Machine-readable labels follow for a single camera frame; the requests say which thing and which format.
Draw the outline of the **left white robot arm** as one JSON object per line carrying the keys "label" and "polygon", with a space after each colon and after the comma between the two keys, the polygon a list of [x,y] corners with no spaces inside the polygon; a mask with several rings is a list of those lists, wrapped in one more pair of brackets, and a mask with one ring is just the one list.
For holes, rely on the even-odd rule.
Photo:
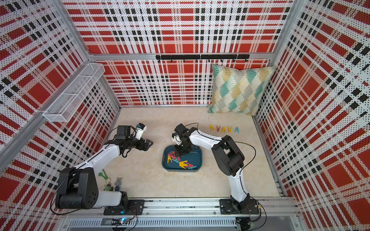
{"label": "left white robot arm", "polygon": [[59,174],[55,205],[58,209],[92,209],[105,207],[129,207],[126,192],[101,191],[96,177],[125,150],[148,151],[153,145],[151,140],[128,138],[109,140],[88,160],[75,167],[65,168]]}

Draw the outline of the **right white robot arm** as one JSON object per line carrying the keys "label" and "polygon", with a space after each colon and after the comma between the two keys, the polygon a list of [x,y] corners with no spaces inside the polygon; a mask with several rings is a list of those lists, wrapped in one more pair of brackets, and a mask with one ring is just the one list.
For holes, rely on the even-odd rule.
{"label": "right white robot arm", "polygon": [[192,128],[173,133],[172,141],[176,143],[174,149],[179,156],[188,154],[194,146],[212,151],[219,169],[228,177],[234,203],[246,206],[249,195],[242,178],[245,157],[230,136],[216,137]]}

